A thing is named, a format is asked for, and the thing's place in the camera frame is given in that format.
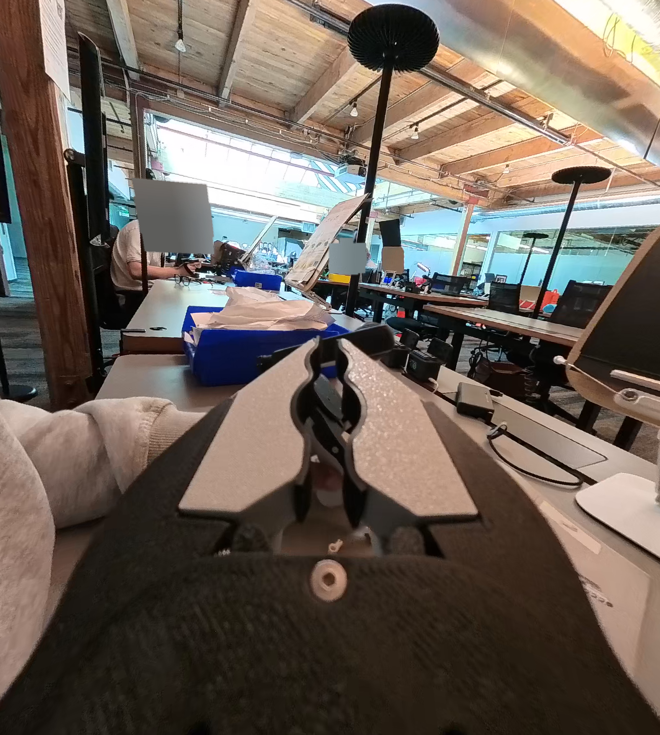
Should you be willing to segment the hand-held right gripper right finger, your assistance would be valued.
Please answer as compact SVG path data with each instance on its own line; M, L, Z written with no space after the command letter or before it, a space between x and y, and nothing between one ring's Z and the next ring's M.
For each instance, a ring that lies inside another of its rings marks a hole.
M351 524L400 528L477 518L428 402L346 339L337 349L337 377L348 435L343 501Z

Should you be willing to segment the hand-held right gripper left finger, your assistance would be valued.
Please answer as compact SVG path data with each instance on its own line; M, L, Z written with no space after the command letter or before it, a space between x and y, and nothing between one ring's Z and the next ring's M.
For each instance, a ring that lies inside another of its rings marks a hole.
M295 488L307 477L311 446L299 399L313 387L320 342L299 345L234 396L179 501L182 514L261 528L296 519Z

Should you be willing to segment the person's left forearm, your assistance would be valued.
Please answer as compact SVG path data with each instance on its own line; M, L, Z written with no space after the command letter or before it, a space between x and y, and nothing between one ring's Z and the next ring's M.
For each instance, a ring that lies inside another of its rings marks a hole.
M94 400L48 412L0 399L0 414L24 459L10 459L14 488L35 472L57 529L107 515L133 481L203 414L165 399Z

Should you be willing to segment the black power adapter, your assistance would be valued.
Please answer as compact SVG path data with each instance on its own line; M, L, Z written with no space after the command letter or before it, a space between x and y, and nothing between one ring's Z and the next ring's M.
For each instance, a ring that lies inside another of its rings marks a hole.
M460 415L490 423L495 412L495 404L490 391L484 385L472 382L459 383L454 400Z

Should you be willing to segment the large blue storage bin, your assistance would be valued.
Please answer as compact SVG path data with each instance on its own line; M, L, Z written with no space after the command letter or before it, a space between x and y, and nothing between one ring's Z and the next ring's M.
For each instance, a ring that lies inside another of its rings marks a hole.
M259 375L259 358L319 336L346 335L349 330L331 323L323 330L245 330L208 328L193 337L198 315L219 313L222 307L188 306L182 324L182 346L190 370L205 387L247 384Z

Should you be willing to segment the black upright panel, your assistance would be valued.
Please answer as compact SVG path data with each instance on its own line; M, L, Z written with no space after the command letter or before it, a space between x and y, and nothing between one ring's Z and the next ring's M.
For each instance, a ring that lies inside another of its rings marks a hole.
M379 231L382 271L401 273L404 270L404 250L400 238L400 218L380 221Z

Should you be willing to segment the tan picture board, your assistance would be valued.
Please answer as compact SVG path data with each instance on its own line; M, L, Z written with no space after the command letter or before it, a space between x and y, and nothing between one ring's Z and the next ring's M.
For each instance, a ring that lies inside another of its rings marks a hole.
M371 202L371 195L364 194L332 207L304 245L295 263L284 277L284 284L290 289L306 295L314 288L325 266L329 264L331 244L340 230L355 216L366 203Z

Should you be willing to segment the brown wooden desk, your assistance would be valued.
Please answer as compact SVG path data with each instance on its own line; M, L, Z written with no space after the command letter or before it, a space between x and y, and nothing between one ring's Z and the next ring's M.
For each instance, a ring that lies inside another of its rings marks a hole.
M492 309L426 305L423 310L439 317L445 328L453 333L466 334L474 328L487 327L490 330L530 337L571 348L585 332L584 328L549 323L544 319L511 315Z

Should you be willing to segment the small blue storage bin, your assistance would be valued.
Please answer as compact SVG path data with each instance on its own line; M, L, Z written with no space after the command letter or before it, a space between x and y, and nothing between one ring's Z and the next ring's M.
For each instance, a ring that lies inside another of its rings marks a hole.
M283 278L279 274L264 271L245 271L233 269L231 278L236 287L261 289L278 292Z

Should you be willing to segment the black mesh office chair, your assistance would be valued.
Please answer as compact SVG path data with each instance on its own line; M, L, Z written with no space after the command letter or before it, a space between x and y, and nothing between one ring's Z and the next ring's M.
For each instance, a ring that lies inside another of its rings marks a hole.
M487 308L489 310L519 315L520 284L495 281L490 284Z
M612 286L570 280L559 297L549 323L586 328Z

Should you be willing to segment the light wooden desk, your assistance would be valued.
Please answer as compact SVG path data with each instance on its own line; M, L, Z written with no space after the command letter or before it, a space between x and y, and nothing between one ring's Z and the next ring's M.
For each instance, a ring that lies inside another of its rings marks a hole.
M181 329L188 307L196 306L200 310L223 307L227 301L225 289L231 285L231 281L217 284L155 281L134 317L121 331L121 354L183 354Z

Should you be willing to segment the white metal stand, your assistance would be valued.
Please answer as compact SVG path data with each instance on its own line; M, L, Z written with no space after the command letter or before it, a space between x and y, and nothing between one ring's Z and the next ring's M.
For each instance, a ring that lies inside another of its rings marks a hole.
M579 491L575 502L590 517L660 560L660 380L613 370L610 377L626 385L616 391L562 356L555 357L554 363L596 383L617 407L658 429L655 480L618 473Z

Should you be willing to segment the tall black floor lamp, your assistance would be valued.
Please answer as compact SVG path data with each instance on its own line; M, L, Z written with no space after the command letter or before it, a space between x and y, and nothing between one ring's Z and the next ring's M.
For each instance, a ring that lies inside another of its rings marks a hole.
M358 14L348 31L349 50L360 65L380 71L381 80L373 121L371 148L366 166L364 200L353 249L361 256L361 269L351 275L344 313L353 316L360 274L368 261L365 238L371 213L381 141L386 121L392 76L395 72L417 72L431 62L439 47L439 34L432 19L414 7L391 4L370 7Z

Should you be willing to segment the black monitor on pole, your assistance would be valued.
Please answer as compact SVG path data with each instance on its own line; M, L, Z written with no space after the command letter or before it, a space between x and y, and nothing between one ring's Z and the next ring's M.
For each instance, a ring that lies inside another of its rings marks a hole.
M98 315L93 250L105 244L110 233L108 181L106 170L106 132L101 110L102 68L96 43L78 33L78 61L81 82L84 149L64 152L70 204L76 234L80 283L85 306L85 324L90 376L87 390L96 394L106 371Z

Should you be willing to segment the white paper notice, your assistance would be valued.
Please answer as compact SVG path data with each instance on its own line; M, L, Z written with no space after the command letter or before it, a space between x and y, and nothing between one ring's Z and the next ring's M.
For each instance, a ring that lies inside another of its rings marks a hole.
M43 65L46 75L70 104L64 1L38 1Z

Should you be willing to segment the wooden support post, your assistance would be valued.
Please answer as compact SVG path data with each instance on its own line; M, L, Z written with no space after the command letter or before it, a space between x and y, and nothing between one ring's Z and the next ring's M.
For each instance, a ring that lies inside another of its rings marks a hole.
M90 398L90 351L65 169L60 94L40 3L0 1L0 96L52 409Z

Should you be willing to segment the silver ventilation duct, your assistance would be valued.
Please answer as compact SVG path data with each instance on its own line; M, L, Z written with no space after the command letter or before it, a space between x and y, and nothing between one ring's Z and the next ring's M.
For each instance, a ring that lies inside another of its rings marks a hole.
M660 78L600 2L427 2L442 42L660 168Z

